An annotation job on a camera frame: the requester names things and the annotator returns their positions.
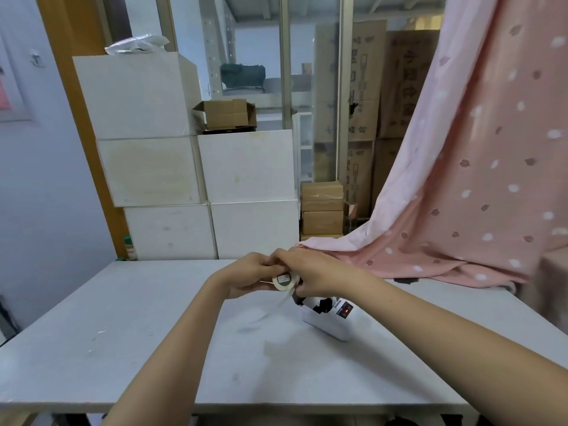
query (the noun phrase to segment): white table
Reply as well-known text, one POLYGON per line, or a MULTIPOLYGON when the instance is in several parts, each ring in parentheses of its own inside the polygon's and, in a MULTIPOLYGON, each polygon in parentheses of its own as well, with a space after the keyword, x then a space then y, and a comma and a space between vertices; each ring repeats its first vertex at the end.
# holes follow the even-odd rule
MULTIPOLYGON (((0 349, 0 408, 105 412, 220 261, 115 262, 0 349)), ((400 285, 568 367, 568 337, 506 290, 430 279, 400 285)), ((467 403, 379 323, 342 343, 299 318, 283 293, 227 301, 209 347, 196 412, 440 412, 467 403)))

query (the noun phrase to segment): hand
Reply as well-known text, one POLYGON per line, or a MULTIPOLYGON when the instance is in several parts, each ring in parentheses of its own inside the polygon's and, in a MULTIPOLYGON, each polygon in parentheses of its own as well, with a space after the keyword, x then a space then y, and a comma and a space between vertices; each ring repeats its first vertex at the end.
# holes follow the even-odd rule
POLYGON ((368 273, 319 251, 292 247, 288 251, 278 249, 270 256, 271 263, 285 264, 298 272, 303 280, 296 294, 301 298, 313 296, 347 298, 349 285, 358 275, 368 273))
POLYGON ((260 253, 248 253, 236 262, 225 266, 212 275, 227 289, 226 299, 236 299, 257 290, 276 290, 272 278, 287 272, 281 264, 273 264, 270 258, 260 253))

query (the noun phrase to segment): person's left hand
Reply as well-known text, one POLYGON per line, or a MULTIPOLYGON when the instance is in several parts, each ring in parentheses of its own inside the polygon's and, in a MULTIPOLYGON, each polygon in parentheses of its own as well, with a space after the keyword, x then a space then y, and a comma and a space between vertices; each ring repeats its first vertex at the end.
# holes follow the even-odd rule
POLYGON ((287 272, 281 264, 271 264, 270 258, 260 253, 248 253, 236 262, 213 274, 228 289, 227 299, 236 299, 257 290, 276 290, 272 278, 287 272))

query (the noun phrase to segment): ceiling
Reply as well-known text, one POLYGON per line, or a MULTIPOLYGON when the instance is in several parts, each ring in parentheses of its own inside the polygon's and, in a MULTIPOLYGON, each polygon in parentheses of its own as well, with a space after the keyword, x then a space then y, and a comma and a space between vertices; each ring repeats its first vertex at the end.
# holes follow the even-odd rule
MULTIPOLYGON (((274 21, 280 16, 280 0, 225 0, 237 23, 274 21)), ((354 0, 355 15, 409 12, 444 8, 445 0, 354 0)), ((339 0, 289 0, 290 18, 338 16, 339 0)))

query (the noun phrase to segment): forearm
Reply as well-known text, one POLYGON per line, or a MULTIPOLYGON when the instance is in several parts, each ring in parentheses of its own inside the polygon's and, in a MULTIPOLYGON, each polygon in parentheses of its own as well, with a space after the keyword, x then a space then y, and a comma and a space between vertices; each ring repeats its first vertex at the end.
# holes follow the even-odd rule
POLYGON ((568 418, 568 371, 511 340, 371 274, 352 300, 496 425, 556 425, 568 418))
POLYGON ((104 426, 186 425, 203 363, 227 295, 213 275, 146 361, 104 426))

